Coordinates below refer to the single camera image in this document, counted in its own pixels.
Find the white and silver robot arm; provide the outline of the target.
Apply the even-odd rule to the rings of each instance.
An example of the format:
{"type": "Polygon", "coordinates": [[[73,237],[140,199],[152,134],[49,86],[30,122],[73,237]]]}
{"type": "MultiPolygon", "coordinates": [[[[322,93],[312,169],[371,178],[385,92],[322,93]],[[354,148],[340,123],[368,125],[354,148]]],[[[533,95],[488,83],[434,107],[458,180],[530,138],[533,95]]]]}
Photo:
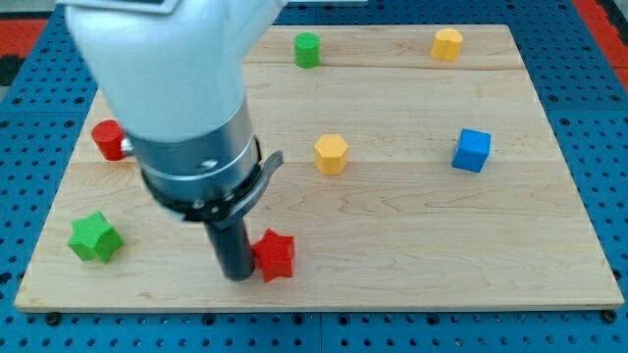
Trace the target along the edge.
{"type": "Polygon", "coordinates": [[[184,219],[245,215],[281,164],[279,154],[260,156],[242,69],[284,6],[284,0],[65,3],[68,29],[147,187],[184,219]]]}

